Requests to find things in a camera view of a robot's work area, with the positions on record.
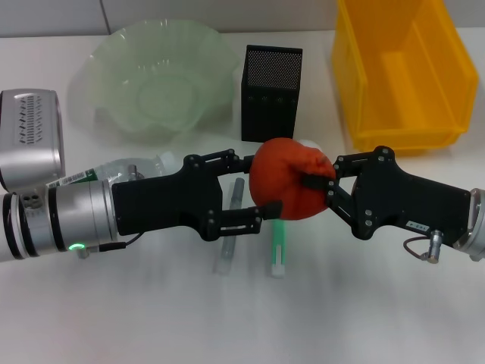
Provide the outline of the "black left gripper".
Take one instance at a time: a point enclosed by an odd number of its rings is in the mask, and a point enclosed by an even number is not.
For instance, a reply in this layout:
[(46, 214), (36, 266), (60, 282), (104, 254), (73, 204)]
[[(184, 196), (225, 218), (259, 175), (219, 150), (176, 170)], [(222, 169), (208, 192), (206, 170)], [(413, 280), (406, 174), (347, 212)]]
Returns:
[(233, 149), (189, 155), (171, 175), (113, 184), (117, 231), (121, 236), (188, 227), (205, 241), (258, 234), (263, 220), (278, 219), (283, 203), (222, 210), (219, 177), (248, 174), (254, 155), (239, 157)]

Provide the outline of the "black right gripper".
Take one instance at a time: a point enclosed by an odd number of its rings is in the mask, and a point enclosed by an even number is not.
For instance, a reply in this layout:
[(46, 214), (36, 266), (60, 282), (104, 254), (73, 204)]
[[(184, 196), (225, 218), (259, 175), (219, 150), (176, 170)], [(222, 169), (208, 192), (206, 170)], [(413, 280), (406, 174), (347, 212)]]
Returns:
[[(426, 237), (440, 231), (445, 241), (457, 241), (468, 227), (471, 193), (403, 171), (389, 147), (340, 155), (333, 168), (335, 177), (303, 174), (303, 186), (323, 192), (326, 207), (358, 239), (394, 226)], [(356, 177), (351, 193), (340, 186), (347, 177)]]

